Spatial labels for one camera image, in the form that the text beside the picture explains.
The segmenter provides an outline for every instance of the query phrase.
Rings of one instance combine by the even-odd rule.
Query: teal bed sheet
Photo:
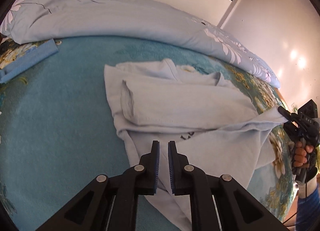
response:
[[[57,54],[0,85],[0,201],[20,231],[37,229],[95,176],[112,177],[129,167],[106,99],[105,64],[170,58],[204,74],[220,71],[251,98],[259,113],[283,105],[267,83],[176,46],[114,36],[56,43]],[[22,47],[7,42],[0,63]],[[281,126],[273,132],[276,160],[255,171],[248,191],[283,220],[293,200],[289,139]],[[140,196],[136,230],[178,229]]]

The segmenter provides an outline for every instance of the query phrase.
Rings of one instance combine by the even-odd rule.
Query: shirt sleeve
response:
[[[296,231],[307,231],[320,215],[320,197],[316,188],[306,198],[298,198]]]

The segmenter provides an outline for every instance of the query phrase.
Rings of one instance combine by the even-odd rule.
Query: blue clothing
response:
[[[320,216],[318,188],[308,197],[298,199],[296,231],[307,231]]]

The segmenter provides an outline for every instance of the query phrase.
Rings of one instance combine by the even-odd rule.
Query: gray quilt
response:
[[[90,35],[149,39],[214,56],[280,87],[269,66],[232,35],[152,0],[16,0],[0,33],[19,44]]]

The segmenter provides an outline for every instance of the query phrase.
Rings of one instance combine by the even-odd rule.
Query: hand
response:
[[[294,156],[294,167],[301,167],[303,164],[307,163],[306,155],[307,153],[312,153],[314,147],[311,145],[306,145],[306,148],[302,148],[302,142],[298,141],[296,143],[296,151]]]

